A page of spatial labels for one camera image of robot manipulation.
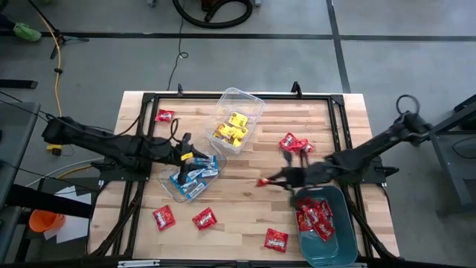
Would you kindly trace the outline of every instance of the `red candy packet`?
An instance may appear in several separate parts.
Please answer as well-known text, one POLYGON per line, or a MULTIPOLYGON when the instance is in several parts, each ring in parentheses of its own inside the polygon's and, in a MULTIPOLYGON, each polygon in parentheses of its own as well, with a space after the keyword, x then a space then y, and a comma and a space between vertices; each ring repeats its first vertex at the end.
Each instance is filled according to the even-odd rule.
POLYGON ((315 151, 315 147, 312 144, 307 144, 306 146, 304 146, 303 149, 304 149, 304 152, 306 152, 308 154, 315 151))
POLYGON ((315 225, 319 222, 319 214, 316 208, 309 208, 307 206, 302 206, 302 210, 306 217, 311 221, 312 225, 315 225))
POLYGON ((328 220, 320 220, 316 224, 313 224, 314 230, 319 234, 322 240, 328 241, 333 234, 335 234, 335 229, 332 227, 332 224, 328 220))
POLYGON ((157 228, 159 232, 176 224, 176 220, 173 218, 172 211, 168 205, 163 206, 152 213, 157 221, 157 228))
POLYGON ((268 228, 266 232, 265 247, 268 249, 274 249, 278 252, 285 253, 286 246, 288 244, 288 234, 278 232, 271 228, 268 228))
POLYGON ((296 152, 296 153, 299 153, 299 151, 301 149, 304 149, 304 147, 306 145, 308 145, 309 142, 307 141, 307 138, 303 138, 303 139, 300 139, 300 140, 297 140, 294 147, 293 147, 293 150, 296 152))
POLYGON ((158 113, 157 113, 157 116, 155 117, 155 120, 158 121, 158 122, 170 123, 172 121, 172 117, 173 117, 174 113, 175 113, 174 111, 167 111, 167 110, 159 109, 158 113))
POLYGON ((199 230, 210 228, 216 224, 215 214, 211 211, 211 208, 207 208, 200 214, 196 215, 192 221, 199 228, 199 230))
POLYGON ((258 179, 256 182, 256 187, 263 187, 269 183, 269 179, 258 179))
POLYGON ((304 212, 296 211, 296 219, 299 232, 307 232, 312 230, 311 221, 306 217, 304 212))
POLYGON ((326 215, 327 217, 332 217, 332 216, 334 216, 334 215, 332 214, 332 211, 330 210, 329 203, 328 203, 326 200, 323 200, 323 201, 321 202, 320 207, 321 207, 322 211, 325 213, 325 215, 326 215))
POLYGON ((315 206, 319 205, 319 201, 314 201, 310 197, 304 197, 297 201, 297 205, 301 208, 303 205, 308 208, 314 208, 315 206))
POLYGON ((283 148, 284 150, 287 150, 289 152, 293 151, 294 150, 294 147, 295 147, 295 143, 297 142, 298 140, 296 139, 296 137, 294 135, 292 135, 291 133, 288 133, 286 134, 286 136, 280 141, 280 146, 281 148, 283 148))

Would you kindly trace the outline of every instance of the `teal bowl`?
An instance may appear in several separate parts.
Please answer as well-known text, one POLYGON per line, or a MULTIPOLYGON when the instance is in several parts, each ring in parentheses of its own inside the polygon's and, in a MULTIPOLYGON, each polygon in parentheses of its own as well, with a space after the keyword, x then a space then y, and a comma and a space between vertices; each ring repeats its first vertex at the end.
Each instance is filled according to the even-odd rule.
POLYGON ((358 254, 356 236, 341 190, 334 186, 322 186, 298 191, 296 196, 326 200, 333 214, 331 222, 335 234, 327 242, 314 231, 299 232, 298 229, 300 250, 306 261, 313 267, 342 267, 352 264, 358 254))

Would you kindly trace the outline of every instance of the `gray floor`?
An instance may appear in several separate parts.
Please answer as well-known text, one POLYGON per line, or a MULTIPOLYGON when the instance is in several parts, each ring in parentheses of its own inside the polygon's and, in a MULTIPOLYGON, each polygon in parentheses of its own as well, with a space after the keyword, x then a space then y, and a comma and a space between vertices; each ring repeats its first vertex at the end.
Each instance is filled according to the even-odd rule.
MULTIPOLYGON (((341 34, 475 35, 472 0, 335 0, 341 34)), ((42 7, 64 31, 176 33, 180 18, 169 0, 150 9, 145 1, 62 0, 42 7)), ((187 10, 203 16, 197 1, 187 10)), ((217 14, 227 18, 242 11, 228 4, 217 14)), ((15 1, 6 13, 44 29, 26 1, 15 1)), ((248 22, 239 27, 209 31, 185 23, 185 33, 330 34, 324 0, 263 0, 248 22)), ((24 101, 37 101, 56 113, 55 60, 50 38, 26 44, 0 38, 0 76, 38 80, 38 88, 6 90, 24 101)), ((92 39, 62 50, 60 97, 65 115, 85 124, 113 128, 122 93, 126 90, 163 90, 177 54, 175 39, 92 39)), ((437 123, 459 102, 473 95, 476 77, 474 42, 343 42, 353 93, 363 93, 374 134, 388 127, 397 114, 392 105, 399 95, 420 99, 422 115, 437 123)), ((222 91, 289 91, 298 80, 306 92, 342 92, 331 41, 184 39, 172 89, 222 91)), ((39 121, 22 167, 47 173, 73 162, 97 157, 80 148, 71 157, 45 153, 39 121)), ((413 261, 475 266, 474 215, 441 220, 435 209, 454 202, 450 182, 441 174, 430 144, 413 148, 401 144, 383 155, 386 165, 401 168, 391 177, 388 192, 401 256, 413 261)), ((81 176, 89 176, 86 171, 81 176)), ((18 175, 26 184, 35 176, 18 175)))

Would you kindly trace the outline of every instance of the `wooden tabletop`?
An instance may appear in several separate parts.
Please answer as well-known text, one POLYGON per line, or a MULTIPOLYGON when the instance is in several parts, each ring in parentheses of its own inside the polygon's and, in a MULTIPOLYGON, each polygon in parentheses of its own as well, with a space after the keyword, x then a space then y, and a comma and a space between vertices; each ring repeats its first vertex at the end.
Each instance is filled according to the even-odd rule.
MULTIPOLYGON (((137 118, 142 94, 124 92, 115 128, 117 133, 137 118)), ((358 146, 372 137, 364 97, 347 94, 344 100, 353 145, 358 146)), ((173 110, 175 118, 180 118, 177 136, 190 132, 193 140, 202 138, 202 124, 215 104, 216 100, 163 99, 159 102, 161 109, 173 110)), ((298 231, 288 204, 289 192, 275 186, 255 187, 256 179, 276 173, 286 165, 278 153, 277 143, 287 132, 298 138, 307 138, 315 145, 316 152, 311 155, 311 162, 334 151, 326 102, 266 100, 266 110, 243 152, 238 156, 227 156, 227 166, 219 179, 195 201, 175 202, 157 179, 164 166, 154 164, 141 206, 134 258, 302 261, 298 231), (159 233, 152 212, 164 205, 170 205, 176 224, 159 233), (212 208, 218 223, 211 229, 198 231, 192 217, 207 207, 212 208), (289 234, 286 253, 263 246, 268 228, 289 234)), ((157 135, 168 137, 170 126, 156 124, 154 136, 157 135)), ((124 185, 124 182, 112 182, 99 196, 91 220, 90 252, 100 245, 118 221, 124 185)), ((375 185, 362 185, 361 191, 370 227, 390 252, 399 255, 382 190, 375 185)), ((364 254, 360 228, 355 221, 354 225, 359 251, 364 254)), ((127 237, 124 235, 121 251, 127 237)))

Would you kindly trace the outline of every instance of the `clear plastic container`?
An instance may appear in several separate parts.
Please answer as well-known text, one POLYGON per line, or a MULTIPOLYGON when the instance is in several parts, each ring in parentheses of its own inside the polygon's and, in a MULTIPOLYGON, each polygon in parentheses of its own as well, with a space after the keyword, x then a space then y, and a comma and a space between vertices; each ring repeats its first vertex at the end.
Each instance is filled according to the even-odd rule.
POLYGON ((214 112, 208 117, 205 125, 205 137, 210 140, 221 153, 239 154, 253 133, 265 107, 266 105, 263 100, 239 89, 229 88, 225 90, 225 93, 223 93, 222 97, 218 100, 214 112), (233 127, 229 121, 235 112, 239 113, 239 115, 244 115, 248 119, 245 122, 247 132, 244 137, 241 138, 241 144, 239 146, 233 146, 229 142, 224 141, 223 136, 219 138, 215 136, 220 125, 226 124, 229 127, 233 127))
POLYGON ((155 170, 159 170, 159 172, 155 173, 158 181, 176 202, 193 201, 219 177, 223 168, 226 166, 226 158, 206 138, 198 137, 195 141, 191 141, 190 143, 193 144, 193 146, 200 153, 204 153, 207 156, 216 156, 216 160, 218 162, 218 174, 206 178, 200 178, 197 176, 197 184, 194 185, 187 193, 182 193, 170 179, 170 176, 179 172, 180 168, 172 165, 156 164, 153 166, 153 168, 155 170))

